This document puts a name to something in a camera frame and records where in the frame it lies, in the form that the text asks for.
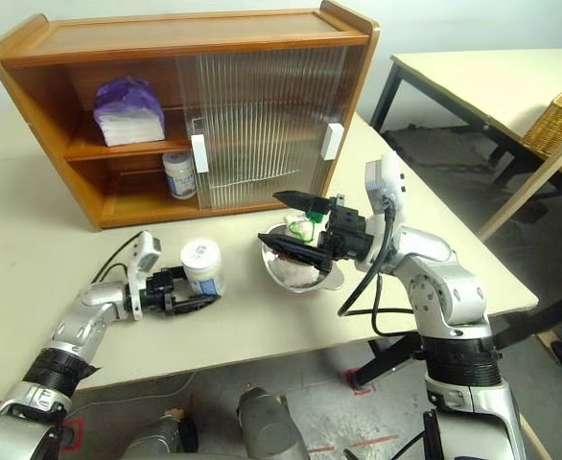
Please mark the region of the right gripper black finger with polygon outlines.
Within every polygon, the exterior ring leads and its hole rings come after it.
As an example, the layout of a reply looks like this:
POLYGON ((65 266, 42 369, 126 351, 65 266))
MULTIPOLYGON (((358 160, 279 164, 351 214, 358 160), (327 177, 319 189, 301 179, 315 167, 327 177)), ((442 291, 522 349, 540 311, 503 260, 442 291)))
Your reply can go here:
POLYGON ((272 196, 288 207, 305 213, 328 214, 331 208, 329 198, 304 192, 281 191, 275 192, 272 196))
POLYGON ((329 273, 333 259, 325 251, 284 234, 259 233, 258 239, 278 255, 329 273))

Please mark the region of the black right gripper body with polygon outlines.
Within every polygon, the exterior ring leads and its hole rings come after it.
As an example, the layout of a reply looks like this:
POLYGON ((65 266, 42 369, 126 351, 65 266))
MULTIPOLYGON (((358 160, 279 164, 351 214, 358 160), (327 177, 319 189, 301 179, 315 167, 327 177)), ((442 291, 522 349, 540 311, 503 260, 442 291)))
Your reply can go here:
POLYGON ((373 237, 366 233, 366 219, 357 210, 345 207, 341 195, 331 197, 328 220, 319 233, 318 248, 335 261, 362 261, 372 242, 373 237))

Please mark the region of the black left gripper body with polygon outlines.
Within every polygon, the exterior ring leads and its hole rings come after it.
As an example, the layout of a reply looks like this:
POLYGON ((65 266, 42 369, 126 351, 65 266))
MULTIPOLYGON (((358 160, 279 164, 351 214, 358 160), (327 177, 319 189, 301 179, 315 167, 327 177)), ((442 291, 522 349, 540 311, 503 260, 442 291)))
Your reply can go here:
POLYGON ((149 276, 145 287, 140 290, 140 304, 143 311, 174 313, 175 283, 170 270, 160 270, 149 276))

